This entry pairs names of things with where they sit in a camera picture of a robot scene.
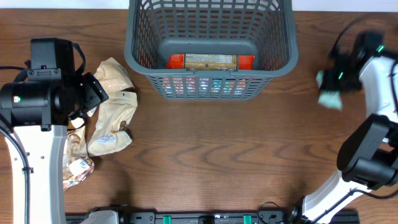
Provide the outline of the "teal small snack packet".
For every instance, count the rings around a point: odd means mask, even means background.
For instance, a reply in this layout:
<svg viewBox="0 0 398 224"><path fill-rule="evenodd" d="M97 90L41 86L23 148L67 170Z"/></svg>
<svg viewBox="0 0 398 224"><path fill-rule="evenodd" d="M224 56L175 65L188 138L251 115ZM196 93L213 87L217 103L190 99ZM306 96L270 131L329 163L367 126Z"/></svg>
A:
<svg viewBox="0 0 398 224"><path fill-rule="evenodd" d="M322 90L321 85L323 83L323 71L319 71L316 76L316 81L319 89L318 104L325 108L342 111L343 102L341 100L339 91Z"/></svg>

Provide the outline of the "Kleenex tissue multipack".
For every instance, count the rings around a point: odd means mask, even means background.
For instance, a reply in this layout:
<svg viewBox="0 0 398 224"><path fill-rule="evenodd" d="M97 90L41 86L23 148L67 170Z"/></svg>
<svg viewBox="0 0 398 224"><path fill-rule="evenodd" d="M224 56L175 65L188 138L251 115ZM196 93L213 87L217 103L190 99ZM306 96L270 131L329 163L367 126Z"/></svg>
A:
<svg viewBox="0 0 398 224"><path fill-rule="evenodd" d="M174 93L179 98L184 95L187 95L188 98L192 98L195 95L198 95L200 98L204 98L206 95L215 98L220 93L223 97L241 95L248 81L248 78L240 78L238 80L226 78L223 80L222 78L206 77L166 77L160 79L160 85L167 96L171 96Z"/></svg>

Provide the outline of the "grey plastic lattice basket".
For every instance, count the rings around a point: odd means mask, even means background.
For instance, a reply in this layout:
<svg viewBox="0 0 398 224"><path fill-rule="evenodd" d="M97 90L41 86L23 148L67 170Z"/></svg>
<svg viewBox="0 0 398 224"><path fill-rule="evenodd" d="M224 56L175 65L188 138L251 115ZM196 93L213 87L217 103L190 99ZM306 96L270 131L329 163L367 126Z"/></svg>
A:
<svg viewBox="0 0 398 224"><path fill-rule="evenodd" d="M166 69L172 54L254 55L252 70ZM160 96L250 100L299 59L290 0L130 0L124 58ZM241 95L167 96L161 78L248 78Z"/></svg>

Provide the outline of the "orange tan cracker package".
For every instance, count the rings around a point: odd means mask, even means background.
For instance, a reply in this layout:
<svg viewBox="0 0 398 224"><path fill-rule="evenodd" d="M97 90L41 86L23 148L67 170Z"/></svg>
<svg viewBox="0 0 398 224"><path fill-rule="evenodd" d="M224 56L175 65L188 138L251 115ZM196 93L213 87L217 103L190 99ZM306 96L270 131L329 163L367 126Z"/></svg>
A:
<svg viewBox="0 0 398 224"><path fill-rule="evenodd" d="M166 69L252 70L254 55L172 54Z"/></svg>

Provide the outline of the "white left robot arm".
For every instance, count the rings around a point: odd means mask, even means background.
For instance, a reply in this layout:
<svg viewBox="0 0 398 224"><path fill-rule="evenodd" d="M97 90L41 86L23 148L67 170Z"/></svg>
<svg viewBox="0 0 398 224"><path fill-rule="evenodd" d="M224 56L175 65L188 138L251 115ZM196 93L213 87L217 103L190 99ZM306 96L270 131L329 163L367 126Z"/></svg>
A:
<svg viewBox="0 0 398 224"><path fill-rule="evenodd" d="M69 121L106 101L85 65L75 66L78 44L32 39L30 62L1 87L1 133L12 165L14 223L66 223L63 150Z"/></svg>

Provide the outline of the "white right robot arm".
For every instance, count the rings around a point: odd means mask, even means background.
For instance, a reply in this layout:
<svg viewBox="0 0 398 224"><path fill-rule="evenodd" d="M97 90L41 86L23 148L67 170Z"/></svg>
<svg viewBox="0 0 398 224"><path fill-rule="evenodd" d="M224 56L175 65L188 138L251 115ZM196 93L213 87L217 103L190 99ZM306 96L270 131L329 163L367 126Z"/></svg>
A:
<svg viewBox="0 0 398 224"><path fill-rule="evenodd" d="M362 195L379 200L397 195L374 194L397 183L397 52L387 50L383 40L382 32L362 32L349 54L341 54L334 44L334 67L318 73L319 103L340 109L342 92L362 90L366 119L340 147L337 170L304 196L288 223L331 223Z"/></svg>

